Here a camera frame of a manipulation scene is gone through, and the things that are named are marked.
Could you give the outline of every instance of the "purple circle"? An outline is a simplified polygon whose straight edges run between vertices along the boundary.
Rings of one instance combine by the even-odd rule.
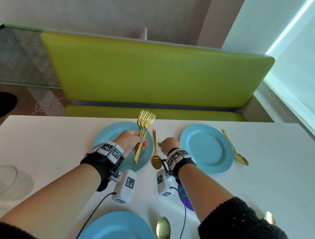
[[[191,205],[191,203],[190,203],[190,201],[189,201],[189,199],[188,199],[188,196],[186,195],[186,192],[185,192],[183,186],[178,184],[178,185],[177,185],[177,189],[178,189],[178,191],[180,192],[180,193],[178,193],[178,196],[179,196],[181,202],[184,204],[184,201],[185,201],[186,207],[194,212],[195,210],[192,208],[192,205]]]

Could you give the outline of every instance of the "person's left hand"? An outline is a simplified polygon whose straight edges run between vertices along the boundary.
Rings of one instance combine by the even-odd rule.
[[[137,143],[143,143],[141,150],[144,150],[149,145],[147,139],[141,138],[138,135],[137,131],[125,130],[113,141],[123,149],[124,157],[127,157],[130,152],[135,150]]]

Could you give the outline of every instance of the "coiled white cord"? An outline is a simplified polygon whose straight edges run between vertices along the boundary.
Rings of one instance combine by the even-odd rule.
[[[45,102],[45,101],[41,101],[41,102],[37,102],[36,103],[36,106],[35,106],[35,112],[33,112],[31,115],[35,114],[36,112],[47,112],[49,111],[50,107],[58,100],[61,100],[61,99],[64,99],[65,97],[63,98],[60,98],[60,99],[57,99],[55,96],[50,96],[50,97],[47,97],[46,100],[48,102]]]

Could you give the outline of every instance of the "metal grid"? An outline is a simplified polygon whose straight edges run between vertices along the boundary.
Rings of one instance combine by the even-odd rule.
[[[0,30],[0,81],[43,87],[60,87],[38,31]]]

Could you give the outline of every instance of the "clear drinking glass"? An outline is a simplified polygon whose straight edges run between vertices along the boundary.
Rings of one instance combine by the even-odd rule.
[[[14,166],[0,166],[0,199],[20,200],[29,195],[34,181],[25,172]]]

